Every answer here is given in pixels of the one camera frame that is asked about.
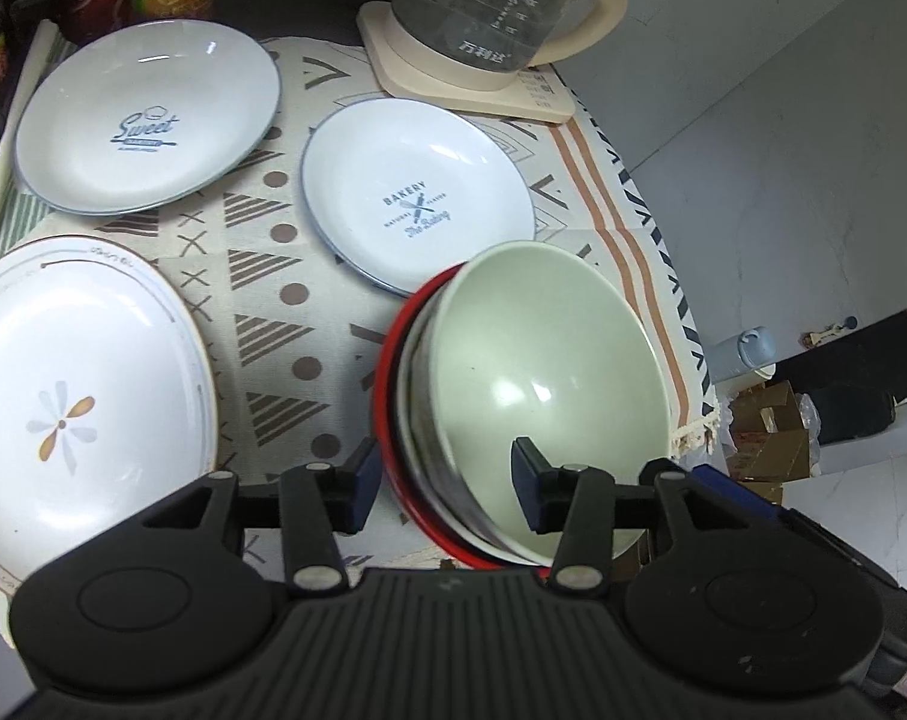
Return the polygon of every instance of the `orange petal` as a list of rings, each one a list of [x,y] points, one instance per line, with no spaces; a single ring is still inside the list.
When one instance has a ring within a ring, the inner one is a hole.
[[[87,413],[90,409],[92,409],[95,405],[96,405],[96,401],[93,400],[93,396],[87,395],[84,399],[77,400],[77,405],[75,405],[72,409],[68,410],[66,415],[67,416],[82,416],[85,413]]]
[[[53,447],[56,446],[56,431],[53,431],[50,435],[45,437],[43,443],[39,445],[39,459],[42,461],[48,461],[50,455],[53,454]]]

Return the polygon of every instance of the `patterned tablecloth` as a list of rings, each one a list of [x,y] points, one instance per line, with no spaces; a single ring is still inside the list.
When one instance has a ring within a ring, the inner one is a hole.
[[[249,483],[318,458],[339,463],[364,445],[373,370],[402,303],[322,245],[298,177],[314,127],[345,105],[383,97],[364,50],[306,38],[265,46],[282,74],[280,110],[224,178],[170,205],[106,219],[53,211],[10,186],[0,222],[0,256],[18,242],[85,233],[132,248],[170,280],[216,377],[219,463]],[[51,65],[71,50],[59,41]],[[701,445],[717,423],[703,350],[660,230],[610,141],[579,104],[560,127],[468,118],[527,181],[537,239],[599,269],[642,319],[667,383],[674,451]],[[250,533],[247,547],[248,562],[282,576],[276,533]],[[354,569],[443,557],[387,485],[367,528],[341,548]]]

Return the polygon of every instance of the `flower design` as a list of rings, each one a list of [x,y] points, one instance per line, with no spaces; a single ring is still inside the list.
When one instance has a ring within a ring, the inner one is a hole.
[[[96,401],[91,395],[87,395],[77,400],[67,410],[66,382],[56,382],[53,391],[56,393],[56,404],[53,403],[53,397],[47,391],[42,391],[39,394],[39,402],[43,406],[43,410],[50,415],[53,421],[43,422],[38,419],[31,419],[27,422],[27,430],[31,433],[50,431],[49,435],[39,445],[39,459],[44,461],[44,463],[48,461],[53,455],[53,450],[59,444],[63,453],[63,461],[66,463],[66,469],[69,470],[70,475],[73,475],[77,472],[77,459],[73,454],[73,448],[70,446],[68,436],[75,437],[75,439],[83,443],[95,442],[96,430],[75,425],[69,420],[80,418],[85,413],[89,413],[96,405]]]

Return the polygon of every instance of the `brown dot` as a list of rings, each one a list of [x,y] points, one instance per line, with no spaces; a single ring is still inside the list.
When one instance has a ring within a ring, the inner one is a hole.
[[[306,289],[306,284],[287,284],[282,290],[279,290],[279,299],[288,306],[306,303],[306,298],[309,296],[310,290]]]
[[[293,363],[293,375],[306,382],[317,378],[323,369],[316,357],[300,357]]]
[[[270,230],[270,237],[278,244],[288,244],[297,237],[297,228],[291,224],[275,224]]]
[[[268,187],[281,187],[289,180],[290,176],[282,170],[271,170],[263,176],[263,183]]]
[[[329,460],[340,453],[340,440],[332,433],[320,433],[310,445],[313,456]]]

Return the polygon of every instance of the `kettle handle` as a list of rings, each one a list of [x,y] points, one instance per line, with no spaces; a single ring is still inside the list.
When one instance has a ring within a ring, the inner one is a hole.
[[[627,12],[627,0],[596,0],[594,8],[570,32],[546,41],[530,60],[530,67],[559,62],[568,56],[589,49],[606,37]]]

